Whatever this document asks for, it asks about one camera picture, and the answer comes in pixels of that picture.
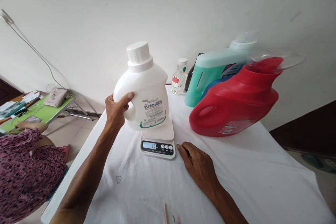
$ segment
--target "red bottle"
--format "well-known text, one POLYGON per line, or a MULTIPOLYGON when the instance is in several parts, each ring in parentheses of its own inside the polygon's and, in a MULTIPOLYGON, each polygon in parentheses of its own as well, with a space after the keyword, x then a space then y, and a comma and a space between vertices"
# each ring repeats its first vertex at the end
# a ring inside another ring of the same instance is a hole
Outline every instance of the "red bottle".
POLYGON ((259 121, 278 100, 272 83, 285 69, 283 61, 271 57, 249 63, 231 79, 211 87, 189 116, 191 128, 200 135, 226 137, 259 121))

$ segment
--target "smartphone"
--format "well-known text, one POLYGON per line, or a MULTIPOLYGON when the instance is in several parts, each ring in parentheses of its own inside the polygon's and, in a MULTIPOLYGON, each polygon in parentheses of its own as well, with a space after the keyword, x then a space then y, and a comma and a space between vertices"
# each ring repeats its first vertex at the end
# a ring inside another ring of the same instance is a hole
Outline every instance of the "smartphone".
POLYGON ((38 117, 35 117, 33 115, 31 115, 30 117, 28 117, 25 121, 27 122, 31 122, 31 123, 39 123, 40 121, 42 121, 42 119, 38 118, 38 117))

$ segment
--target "slipper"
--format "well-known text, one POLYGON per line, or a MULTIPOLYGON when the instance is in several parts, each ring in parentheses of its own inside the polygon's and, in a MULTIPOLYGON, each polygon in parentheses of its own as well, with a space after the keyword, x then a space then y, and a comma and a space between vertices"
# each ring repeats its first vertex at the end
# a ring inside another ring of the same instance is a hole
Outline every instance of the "slipper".
POLYGON ((70 150, 70 145, 64 145, 63 148, 62 148, 62 152, 65 153, 65 161, 64 161, 64 163, 66 163, 68 161, 69 150, 70 150))

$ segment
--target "bottle cap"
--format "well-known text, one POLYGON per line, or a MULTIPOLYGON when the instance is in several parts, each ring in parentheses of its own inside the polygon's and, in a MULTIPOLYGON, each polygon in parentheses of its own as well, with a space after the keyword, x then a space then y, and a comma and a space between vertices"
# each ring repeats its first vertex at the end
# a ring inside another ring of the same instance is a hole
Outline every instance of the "bottle cap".
POLYGON ((305 57, 289 50, 264 49, 248 55, 246 68, 260 74, 275 74, 300 64, 305 57))
POLYGON ((238 37, 233 40, 229 46, 234 50, 248 50, 251 49, 257 42, 258 31, 248 31, 240 33, 238 37))
POLYGON ((128 68, 132 72, 142 72, 153 66, 153 57, 149 54, 149 47, 146 41, 129 45, 126 47, 126 51, 128 68))
POLYGON ((186 58, 181 58, 177 61, 177 64, 180 66, 186 65, 188 60, 186 58))

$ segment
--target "fingernail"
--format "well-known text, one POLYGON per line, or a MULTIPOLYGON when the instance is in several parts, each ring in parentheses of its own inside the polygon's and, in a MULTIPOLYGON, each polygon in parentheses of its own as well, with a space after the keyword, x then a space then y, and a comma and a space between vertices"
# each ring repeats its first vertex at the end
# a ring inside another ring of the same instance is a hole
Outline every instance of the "fingernail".
POLYGON ((134 97, 134 93, 133 92, 129 92, 127 94, 127 97, 130 98, 130 99, 132 99, 134 97))

